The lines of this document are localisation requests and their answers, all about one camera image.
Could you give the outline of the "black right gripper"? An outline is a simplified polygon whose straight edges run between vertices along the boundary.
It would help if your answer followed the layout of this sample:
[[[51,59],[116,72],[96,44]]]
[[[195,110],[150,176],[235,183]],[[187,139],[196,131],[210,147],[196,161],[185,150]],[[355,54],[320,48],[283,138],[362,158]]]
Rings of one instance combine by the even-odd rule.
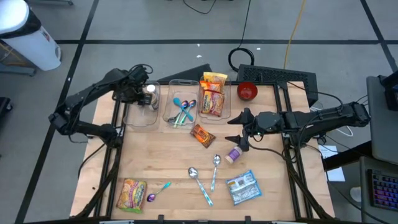
[[[249,108],[244,108],[239,116],[227,123],[242,124],[243,136],[226,136],[225,139],[237,144],[244,152],[249,150],[249,138],[281,133],[285,126],[280,114],[266,111],[254,116]]]

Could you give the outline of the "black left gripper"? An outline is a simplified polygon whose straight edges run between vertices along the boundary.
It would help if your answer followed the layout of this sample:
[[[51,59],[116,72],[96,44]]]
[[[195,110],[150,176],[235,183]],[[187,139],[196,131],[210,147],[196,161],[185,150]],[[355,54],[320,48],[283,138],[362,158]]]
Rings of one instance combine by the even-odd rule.
[[[122,103],[136,103],[143,106],[151,105],[152,100],[149,98],[152,98],[152,93],[144,92],[146,81],[146,79],[143,79],[142,81],[136,81],[124,87],[119,95],[120,101]]]

